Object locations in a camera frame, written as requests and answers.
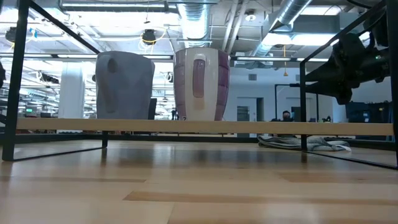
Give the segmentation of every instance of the light wood floorboard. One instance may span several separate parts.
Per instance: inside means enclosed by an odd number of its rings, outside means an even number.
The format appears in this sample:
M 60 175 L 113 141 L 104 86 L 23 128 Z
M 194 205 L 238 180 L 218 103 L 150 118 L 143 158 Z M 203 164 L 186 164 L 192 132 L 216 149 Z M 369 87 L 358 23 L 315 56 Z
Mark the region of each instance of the light wood floorboard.
M 3 223 L 398 223 L 398 172 L 256 144 L 110 141 L 1 162 Z

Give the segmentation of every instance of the fabric on floor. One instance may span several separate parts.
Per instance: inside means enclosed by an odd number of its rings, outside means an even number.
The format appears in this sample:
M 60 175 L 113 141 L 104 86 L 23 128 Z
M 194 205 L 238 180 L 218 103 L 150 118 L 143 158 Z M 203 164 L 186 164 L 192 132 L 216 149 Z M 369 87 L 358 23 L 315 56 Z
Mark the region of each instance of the fabric on floor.
M 301 139 L 259 136 L 259 145 L 278 149 L 301 150 Z M 351 151 L 348 142 L 326 141 L 322 137 L 310 136 L 307 138 L 308 151 Z

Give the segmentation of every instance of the black metal leg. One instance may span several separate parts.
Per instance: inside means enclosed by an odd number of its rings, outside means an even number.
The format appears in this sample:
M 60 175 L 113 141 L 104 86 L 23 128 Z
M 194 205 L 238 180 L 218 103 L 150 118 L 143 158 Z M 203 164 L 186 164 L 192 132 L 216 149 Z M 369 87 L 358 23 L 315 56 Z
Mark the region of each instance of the black metal leg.
M 307 120 L 307 104 L 305 97 L 305 62 L 300 62 L 300 112 L 301 112 L 301 122 L 306 122 Z M 301 150 L 307 150 L 307 135 L 301 135 Z
M 11 79 L 7 102 L 6 141 L 2 150 L 4 161 L 14 160 L 14 147 L 18 119 L 19 89 L 21 88 L 22 69 L 24 66 L 27 18 L 30 0 L 19 1 L 18 22 L 11 68 Z
M 102 148 L 106 148 L 108 146 L 108 132 L 102 132 Z
M 387 168 L 387 169 L 394 169 L 394 170 L 398 169 L 397 166 L 388 165 L 388 164 L 381 164 L 381 163 L 378 163 L 378 162 L 363 161 L 361 159 L 338 157 L 338 156 L 332 156 L 332 155 L 329 155 L 329 154 L 320 154 L 320 153 L 317 153 L 317 152 L 309 152 L 309 151 L 307 151 L 307 153 L 318 155 L 318 156 L 326 156 L 326 157 L 330 157 L 330 158 L 334 158 L 334 159 L 341 159 L 341 160 L 344 160 L 344 161 L 357 162 L 357 163 L 360 163 L 360 164 L 366 164 L 366 165 L 370 165 L 370 166 L 382 167 L 382 168 Z
M 398 2 L 387 0 L 387 26 L 390 51 L 391 99 L 398 167 Z
M 277 99 L 277 92 L 276 92 L 276 89 L 277 89 L 277 87 L 278 87 L 278 85 L 277 84 L 275 84 L 275 119 L 278 119 L 278 99 Z
M 61 22 L 54 19 L 49 13 L 47 13 L 36 3 L 32 2 L 31 0 L 19 1 L 18 22 L 17 22 L 16 40 L 15 40 L 14 56 L 12 61 L 11 79 L 10 79 L 8 102 L 7 102 L 6 133 L 5 133 L 5 142 L 2 150 L 2 159 L 4 161 L 23 161 L 27 159 L 36 159 L 41 157 L 58 156 L 74 152 L 84 152 L 95 149 L 101 149 L 102 147 L 95 147 L 89 149 L 80 149 L 76 151 L 58 152 L 58 153 L 40 155 L 40 156 L 31 156 L 31 157 L 24 157 L 17 159 L 14 158 L 14 148 L 16 143 L 16 128 L 17 128 L 17 119 L 18 119 L 19 90 L 21 88 L 21 80 L 22 80 L 29 6 L 32 6 L 36 11 L 38 11 L 41 15 L 52 21 L 55 25 L 60 26 L 61 29 L 65 30 L 68 34 L 76 38 L 77 41 L 87 46 L 90 50 L 94 51 L 95 53 L 99 53 L 99 51 L 96 50 L 93 46 L 91 46 L 89 43 L 87 43 L 77 34 L 74 34 L 72 30 L 63 25 Z
M 317 94 L 317 122 L 319 121 L 319 95 Z

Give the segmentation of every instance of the ceiling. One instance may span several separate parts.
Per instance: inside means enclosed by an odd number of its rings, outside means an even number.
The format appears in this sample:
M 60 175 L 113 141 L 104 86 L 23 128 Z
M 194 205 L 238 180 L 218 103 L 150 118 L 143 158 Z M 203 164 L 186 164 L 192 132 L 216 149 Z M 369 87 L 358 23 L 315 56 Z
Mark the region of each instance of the ceiling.
M 50 7 L 46 4 L 56 1 L 36 1 L 39 5 L 44 7 L 51 15 L 62 21 L 73 31 L 80 33 L 82 37 L 91 45 L 100 51 L 119 50 L 125 52 L 134 52 L 137 54 L 156 54 L 156 55 L 173 55 L 178 49 L 184 48 L 184 42 L 179 41 L 183 39 L 181 20 L 178 14 L 161 13 L 161 12 L 116 12 L 116 11 L 91 11 L 91 12 L 76 12 L 68 11 L 62 12 L 56 7 Z M 64 2 L 112 2 L 112 0 L 64 0 Z M 143 7 L 147 1 L 122 1 L 118 2 L 135 2 L 142 4 Z M 232 52 L 249 52 L 253 50 L 261 41 L 261 27 L 264 23 L 264 18 L 269 13 L 278 10 L 280 0 L 263 0 L 250 1 L 247 9 L 255 9 L 256 18 L 253 21 L 246 21 L 243 19 L 241 28 L 238 32 L 239 39 L 235 41 Z M 374 4 L 377 1 L 361 1 L 368 4 Z M 16 26 L 17 9 L 12 8 L 12 3 L 3 7 L 0 15 L 0 52 L 13 51 L 13 44 L 5 39 L 5 33 L 10 27 Z M 223 44 L 224 34 L 226 32 L 226 25 L 228 15 L 232 6 L 232 1 L 221 0 L 218 4 L 212 4 L 210 9 L 210 47 L 220 49 Z M 346 1 L 332 1 L 332 0 L 313 0 L 311 5 L 303 11 L 306 15 L 337 15 L 341 11 L 358 12 L 356 7 L 348 4 Z M 153 48 L 143 49 L 140 43 L 140 35 L 146 29 L 154 29 L 157 38 L 160 38 L 153 46 Z M 285 50 L 281 48 L 272 48 L 270 53 L 275 57 L 306 57 L 312 53 L 318 46 L 310 45 L 286 45 Z M 90 50 L 82 46 L 73 38 L 65 35 L 62 30 L 46 21 L 40 14 L 30 10 L 28 19 L 27 31 L 27 53 L 42 53 L 42 54 L 92 54 Z M 330 49 L 326 49 L 317 57 L 328 58 Z M 6 82 L 2 90 L 2 99 L 7 97 L 7 84 L 10 79 L 11 58 L 2 58 L 1 62 L 7 71 Z M 170 116 L 170 111 L 174 107 L 174 94 L 172 91 L 172 84 L 169 83 L 165 76 L 173 72 L 173 65 L 171 62 L 164 62 L 156 64 L 154 76 L 154 89 L 158 90 L 156 95 L 162 99 L 158 103 L 159 114 L 164 114 L 159 118 L 167 119 Z M 83 72 L 86 74 L 86 116 L 95 114 L 95 82 L 91 81 L 92 75 L 95 74 L 94 62 L 82 62 Z M 284 67 L 288 69 L 297 67 L 297 63 L 275 62 L 272 69 L 268 69 L 266 84 L 280 83 L 280 82 L 295 82 L 295 73 L 291 71 L 289 78 L 283 77 Z M 313 63 L 310 67 L 317 67 L 319 63 Z M 239 82 L 240 79 L 247 79 L 246 73 L 255 72 L 257 74 L 264 73 L 261 69 L 246 70 L 245 68 L 232 68 L 233 73 L 232 82 Z M 45 83 L 37 78 L 37 72 L 40 71 L 54 78 L 61 79 L 62 62 L 61 61 L 41 61 L 41 60 L 26 60 L 24 61 L 23 81 L 21 85 L 26 91 L 37 91 L 46 96 L 51 96 L 51 99 L 45 99 L 48 102 L 46 110 L 57 111 L 59 98 L 59 85 Z M 258 80 L 261 81 L 263 76 L 258 75 Z M 31 103 L 21 102 L 21 112 L 24 112 L 24 107 L 31 105 Z

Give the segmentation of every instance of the ventilation duct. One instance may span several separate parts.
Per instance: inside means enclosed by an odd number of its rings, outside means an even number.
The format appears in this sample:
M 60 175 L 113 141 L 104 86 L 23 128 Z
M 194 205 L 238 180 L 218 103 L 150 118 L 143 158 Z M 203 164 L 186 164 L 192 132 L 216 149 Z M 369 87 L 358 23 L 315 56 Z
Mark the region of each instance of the ventilation duct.
M 207 39 L 209 27 L 209 4 L 178 4 L 178 11 L 182 18 L 182 34 L 184 39 L 192 40 L 185 43 L 185 47 L 208 47 Z
M 280 4 L 280 9 L 275 12 L 277 13 L 277 16 L 273 19 L 269 16 L 266 19 L 266 26 L 264 26 L 268 28 L 266 33 L 268 34 L 270 30 L 293 23 L 294 20 L 296 20 L 303 10 L 311 3 L 311 1 L 312 0 L 283 0 Z M 252 51 L 251 56 L 264 57 L 268 54 L 271 48 L 272 45 L 264 44 L 262 41 Z
M 208 42 L 202 42 L 208 37 L 210 5 L 218 1 L 207 1 L 206 4 L 168 4 L 159 3 L 110 3 L 110 2 L 76 2 L 60 1 L 60 9 L 63 11 L 101 11 L 101 12 L 164 12 L 176 13 L 182 19 L 182 33 L 184 39 L 192 40 L 185 43 L 185 47 L 208 47 Z
M 277 22 L 272 29 L 293 23 L 311 2 L 312 0 L 283 0 Z

